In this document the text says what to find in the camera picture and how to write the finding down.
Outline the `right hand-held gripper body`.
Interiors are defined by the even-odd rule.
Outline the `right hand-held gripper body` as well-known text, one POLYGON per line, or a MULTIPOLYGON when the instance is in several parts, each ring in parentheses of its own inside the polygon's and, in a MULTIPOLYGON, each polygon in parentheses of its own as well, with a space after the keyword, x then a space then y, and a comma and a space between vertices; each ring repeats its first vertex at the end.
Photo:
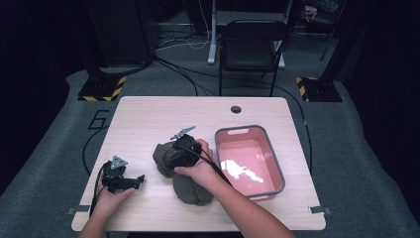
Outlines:
POLYGON ((174 141, 171 145, 175 154, 169 159, 168 166, 171 169, 176 167, 192 167, 196 164, 201 154, 201 145, 188 135, 194 126, 183 128, 170 140, 174 141))

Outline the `black stand pole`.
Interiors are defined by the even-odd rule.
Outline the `black stand pole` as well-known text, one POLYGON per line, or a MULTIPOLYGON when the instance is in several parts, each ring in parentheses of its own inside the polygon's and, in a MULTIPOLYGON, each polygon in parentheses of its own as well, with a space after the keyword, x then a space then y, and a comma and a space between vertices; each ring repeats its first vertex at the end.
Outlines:
POLYGON ((85 0, 81 0, 83 10, 85 11, 85 35, 86 35, 86 69, 92 80, 99 84, 103 81, 103 72, 100 69, 97 55, 97 40, 95 28, 92 23, 88 5, 85 0))
POLYGON ((339 75, 358 34, 361 0, 348 0, 340 21, 340 37, 320 80, 331 84, 339 75))

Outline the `black cabinet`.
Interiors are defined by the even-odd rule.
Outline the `black cabinet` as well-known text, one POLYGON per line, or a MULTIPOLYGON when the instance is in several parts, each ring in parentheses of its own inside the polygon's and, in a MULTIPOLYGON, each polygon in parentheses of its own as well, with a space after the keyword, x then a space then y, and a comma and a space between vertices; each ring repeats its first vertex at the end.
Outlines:
POLYGON ((158 22, 154 0, 85 0, 109 66, 149 66, 155 54, 158 22))

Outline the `person's left hand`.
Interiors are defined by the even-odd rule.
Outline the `person's left hand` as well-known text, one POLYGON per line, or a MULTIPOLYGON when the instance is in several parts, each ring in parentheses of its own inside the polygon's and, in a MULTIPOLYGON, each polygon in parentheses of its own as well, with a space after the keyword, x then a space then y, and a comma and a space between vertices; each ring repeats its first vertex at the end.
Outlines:
POLYGON ((97 201, 92 215, 103 214, 111 217, 117 211, 122 202, 127 200, 134 192, 135 190, 127 190, 122 193, 114 194, 102 184, 101 176, 97 187, 97 201))

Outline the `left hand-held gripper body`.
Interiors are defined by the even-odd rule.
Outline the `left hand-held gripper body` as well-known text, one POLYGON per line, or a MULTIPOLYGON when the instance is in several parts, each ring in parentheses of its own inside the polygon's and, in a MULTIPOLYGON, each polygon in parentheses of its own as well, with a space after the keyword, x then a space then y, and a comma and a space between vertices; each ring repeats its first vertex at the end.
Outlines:
POLYGON ((118 156, 114 156, 111 161, 103 165, 102 184, 114 193, 116 190, 126 190, 133 186, 129 178, 124 178, 123 173, 128 163, 118 156))

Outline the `olive green cloth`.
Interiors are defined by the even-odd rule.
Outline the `olive green cloth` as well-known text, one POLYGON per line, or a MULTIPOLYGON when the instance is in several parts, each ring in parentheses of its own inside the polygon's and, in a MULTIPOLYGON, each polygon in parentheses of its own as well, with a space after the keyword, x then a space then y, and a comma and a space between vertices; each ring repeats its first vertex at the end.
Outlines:
POLYGON ((191 177, 177 174, 168 167, 168 163, 178 154, 171 142, 157 144, 153 159, 157 170, 167 179, 172 179, 172 186, 177 197, 184 203, 203 206, 210 203, 214 196, 191 177))

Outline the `grey tape strip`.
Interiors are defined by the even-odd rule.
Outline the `grey tape strip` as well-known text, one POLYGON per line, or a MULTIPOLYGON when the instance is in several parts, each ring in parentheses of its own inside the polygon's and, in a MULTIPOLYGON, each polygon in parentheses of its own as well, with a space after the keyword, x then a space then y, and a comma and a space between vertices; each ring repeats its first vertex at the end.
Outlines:
POLYGON ((310 206, 309 211, 312 214, 323 214, 323 215, 330 215, 332 213, 331 209, 325 206, 310 206))
POLYGON ((89 212, 90 205, 76 205, 74 207, 70 207, 66 214, 68 215, 75 215, 77 212, 89 212))

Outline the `person's right hand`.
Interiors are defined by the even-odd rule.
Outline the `person's right hand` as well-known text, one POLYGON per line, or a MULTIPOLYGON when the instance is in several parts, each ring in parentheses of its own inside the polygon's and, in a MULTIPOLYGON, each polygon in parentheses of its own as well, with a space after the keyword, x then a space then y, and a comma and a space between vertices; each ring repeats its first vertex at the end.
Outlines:
POLYGON ((202 139, 197 139, 196 142, 201 145, 202 158, 193 167, 176 167, 174 171, 177 174, 192 178, 196 183, 215 195, 227 183, 211 166, 211 163, 214 162, 213 151, 209 148, 208 143, 202 139))

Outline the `black stand base hazard tape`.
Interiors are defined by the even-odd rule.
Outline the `black stand base hazard tape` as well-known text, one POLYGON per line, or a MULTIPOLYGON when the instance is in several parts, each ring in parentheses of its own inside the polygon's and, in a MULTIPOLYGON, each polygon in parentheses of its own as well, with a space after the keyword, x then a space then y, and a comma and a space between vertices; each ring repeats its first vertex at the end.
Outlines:
POLYGON ((324 82, 317 77, 296 77, 299 93, 306 102, 342 102, 333 82, 324 82))
POLYGON ((114 101, 122 91, 126 77, 108 77, 102 81, 88 79, 78 93, 82 101, 114 101))

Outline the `pink basket with grey rim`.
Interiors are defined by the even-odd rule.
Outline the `pink basket with grey rim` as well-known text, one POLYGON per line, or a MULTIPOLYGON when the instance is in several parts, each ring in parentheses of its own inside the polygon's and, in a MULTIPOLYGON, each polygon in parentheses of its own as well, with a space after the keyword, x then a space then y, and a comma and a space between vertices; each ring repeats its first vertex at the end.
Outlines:
POLYGON ((264 127, 222 128, 215 143, 219 168, 241 194, 267 200, 283 191, 284 176, 264 127))

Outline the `white desk frame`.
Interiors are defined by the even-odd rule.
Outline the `white desk frame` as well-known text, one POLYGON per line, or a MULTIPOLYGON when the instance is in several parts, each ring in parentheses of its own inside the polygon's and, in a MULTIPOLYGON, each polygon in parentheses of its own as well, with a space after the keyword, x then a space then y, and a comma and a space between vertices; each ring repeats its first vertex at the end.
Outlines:
POLYGON ((293 4, 297 0, 232 0, 231 5, 223 5, 222 10, 218 4, 222 0, 211 0, 210 20, 208 27, 210 48, 207 63, 216 62, 217 27, 225 26, 236 20, 277 20, 291 24, 290 17, 293 4))

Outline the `black folding chair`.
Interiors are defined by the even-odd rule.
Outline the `black folding chair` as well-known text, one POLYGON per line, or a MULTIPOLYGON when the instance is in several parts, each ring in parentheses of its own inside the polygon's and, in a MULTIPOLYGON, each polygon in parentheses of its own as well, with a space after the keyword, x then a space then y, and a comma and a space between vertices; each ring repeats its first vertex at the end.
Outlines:
POLYGON ((274 20, 236 20, 220 37, 219 95, 224 71, 270 72, 269 95, 273 95, 283 44, 289 36, 286 23, 274 20))

